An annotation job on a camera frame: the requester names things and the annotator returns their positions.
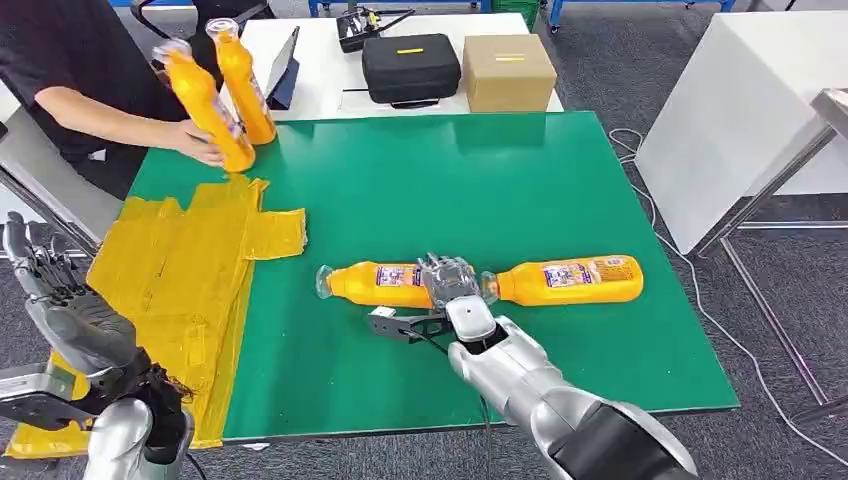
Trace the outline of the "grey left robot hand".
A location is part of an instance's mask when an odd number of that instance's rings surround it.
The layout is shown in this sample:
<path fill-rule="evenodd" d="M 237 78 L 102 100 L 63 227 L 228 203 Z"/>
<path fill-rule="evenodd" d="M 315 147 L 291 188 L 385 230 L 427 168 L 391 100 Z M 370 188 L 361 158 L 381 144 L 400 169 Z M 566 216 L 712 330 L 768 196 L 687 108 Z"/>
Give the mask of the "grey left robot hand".
<path fill-rule="evenodd" d="M 73 369 L 93 376 L 133 362 L 138 352 L 135 327 L 86 283 L 72 259 L 33 244 L 16 211 L 7 213 L 2 243 L 27 294 L 27 313 Z"/>

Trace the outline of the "person's right hand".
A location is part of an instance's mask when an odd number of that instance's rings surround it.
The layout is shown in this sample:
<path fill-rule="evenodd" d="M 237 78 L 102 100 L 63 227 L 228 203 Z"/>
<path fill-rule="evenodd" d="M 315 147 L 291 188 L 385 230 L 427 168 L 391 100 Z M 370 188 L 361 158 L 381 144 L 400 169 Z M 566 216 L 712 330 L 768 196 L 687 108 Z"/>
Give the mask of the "person's right hand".
<path fill-rule="evenodd" d="M 160 147 L 177 151 L 205 165 L 223 168 L 224 155 L 207 132 L 191 120 L 164 122 Z"/>

